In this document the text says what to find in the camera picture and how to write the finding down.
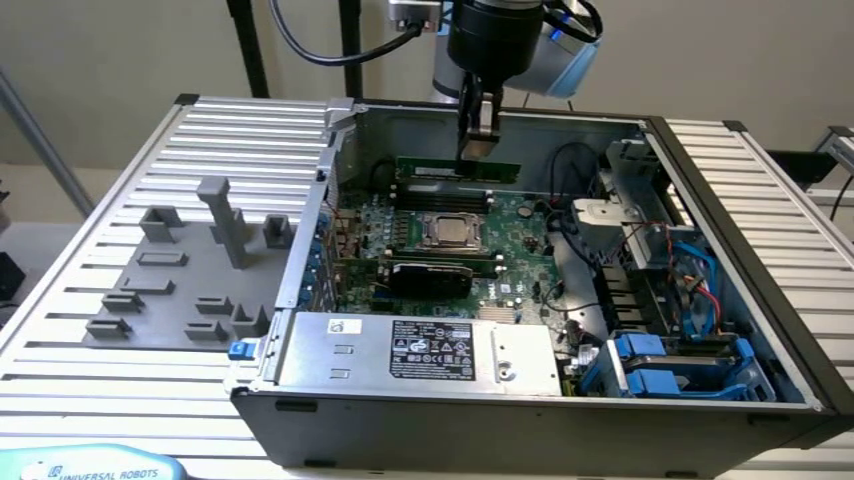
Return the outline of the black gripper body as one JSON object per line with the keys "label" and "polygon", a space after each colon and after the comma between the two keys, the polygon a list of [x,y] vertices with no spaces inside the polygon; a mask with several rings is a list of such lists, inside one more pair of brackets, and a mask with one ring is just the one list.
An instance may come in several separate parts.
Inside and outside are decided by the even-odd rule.
{"label": "black gripper body", "polygon": [[540,30],[540,1],[452,2],[448,56],[484,91],[529,68]]}

